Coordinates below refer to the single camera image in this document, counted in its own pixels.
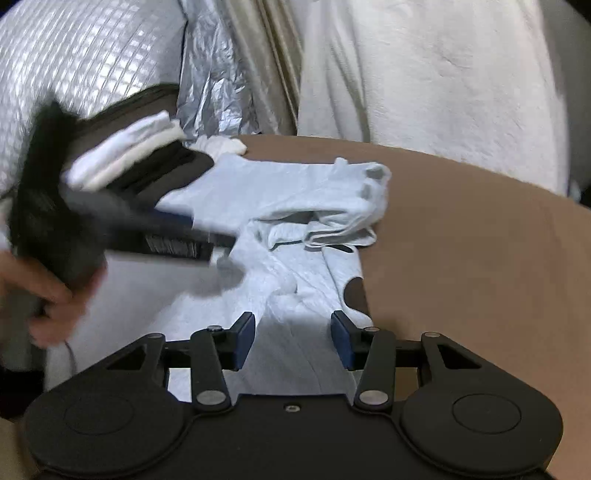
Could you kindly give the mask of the person's left hand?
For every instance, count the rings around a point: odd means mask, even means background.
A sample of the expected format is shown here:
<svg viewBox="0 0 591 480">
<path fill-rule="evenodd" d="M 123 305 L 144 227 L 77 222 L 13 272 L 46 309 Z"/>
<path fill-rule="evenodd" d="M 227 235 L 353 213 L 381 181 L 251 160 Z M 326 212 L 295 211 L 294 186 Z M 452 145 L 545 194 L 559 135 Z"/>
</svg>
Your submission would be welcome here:
<svg viewBox="0 0 591 480">
<path fill-rule="evenodd" d="M 53 347 L 72 336 L 100 287 L 106 269 L 106 261 L 103 261 L 84 286 L 69 290 L 38 262 L 2 250 L 1 303 L 15 290 L 25 290 L 46 301 L 43 313 L 30 317 L 25 324 L 36 346 Z"/>
</svg>

